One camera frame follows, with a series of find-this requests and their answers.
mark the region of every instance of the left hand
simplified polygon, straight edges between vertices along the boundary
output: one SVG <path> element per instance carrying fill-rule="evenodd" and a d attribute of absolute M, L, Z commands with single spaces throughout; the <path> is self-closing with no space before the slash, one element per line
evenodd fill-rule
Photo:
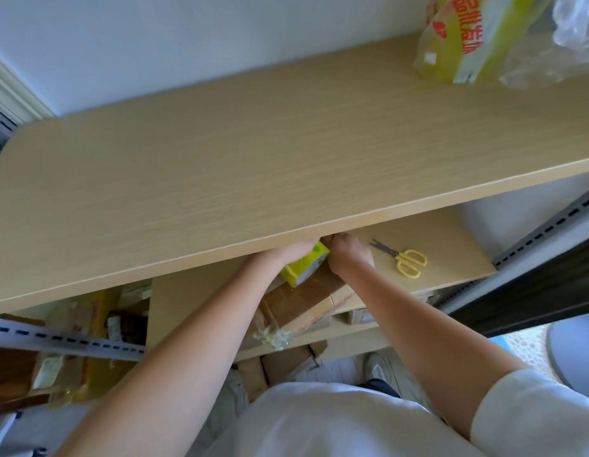
<path fill-rule="evenodd" d="M 297 242 L 284 247 L 272 248 L 271 250 L 266 250 L 260 253 L 270 256 L 273 260 L 276 260 L 280 265 L 280 268 L 283 268 L 287 264 L 298 261 L 306 256 L 307 253 L 312 251 L 314 245 L 316 245 L 319 240 L 320 238 L 306 242 Z"/>

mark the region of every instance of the white sleeve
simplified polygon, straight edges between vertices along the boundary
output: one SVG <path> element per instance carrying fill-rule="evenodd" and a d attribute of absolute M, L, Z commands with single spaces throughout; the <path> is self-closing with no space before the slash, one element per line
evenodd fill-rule
<path fill-rule="evenodd" d="M 513 372 L 481 401 L 471 442 L 489 457 L 589 457 L 589 399 L 534 370 Z"/>

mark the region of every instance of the person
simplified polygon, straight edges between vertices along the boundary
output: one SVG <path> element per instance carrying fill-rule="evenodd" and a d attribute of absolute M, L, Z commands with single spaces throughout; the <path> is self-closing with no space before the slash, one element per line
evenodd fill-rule
<path fill-rule="evenodd" d="M 257 253 L 98 404 L 56 453 L 187 453 L 264 291 L 317 241 Z M 417 403 L 336 383 L 265 392 L 207 456 L 589 456 L 589 399 L 384 278 L 348 234 L 329 266 L 360 296 L 444 420 Z"/>

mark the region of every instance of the scissors blade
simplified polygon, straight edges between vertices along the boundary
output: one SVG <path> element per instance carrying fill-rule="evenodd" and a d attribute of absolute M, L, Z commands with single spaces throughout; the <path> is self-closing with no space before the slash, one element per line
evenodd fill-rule
<path fill-rule="evenodd" d="M 369 245 L 372 245 L 373 247 L 381 250 L 383 253 L 387 253 L 388 255 L 393 256 L 394 258 L 396 258 L 398 256 L 397 251 L 392 250 L 390 247 L 382 244 L 377 239 L 372 239 L 372 240 L 373 240 L 372 242 L 369 242 Z"/>

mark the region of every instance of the hand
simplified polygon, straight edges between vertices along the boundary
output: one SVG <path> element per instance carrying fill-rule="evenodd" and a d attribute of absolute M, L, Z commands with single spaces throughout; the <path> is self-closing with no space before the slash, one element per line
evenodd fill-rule
<path fill-rule="evenodd" d="M 272 248 L 271 250 L 266 250 L 264 252 L 260 252 L 259 254 L 265 255 L 270 257 L 270 259 L 275 260 L 280 269 L 282 269 L 287 264 L 294 263 L 295 261 L 298 261 L 306 256 L 307 253 L 311 252 L 314 248 L 314 245 L 318 243 L 318 240 L 319 238 L 312 241 L 297 242 L 284 247 Z"/>
<path fill-rule="evenodd" d="M 330 249 L 329 266 L 337 276 L 342 277 L 343 270 L 351 265 L 364 263 L 375 267 L 371 249 L 351 234 L 334 234 L 322 238 L 322 242 Z"/>

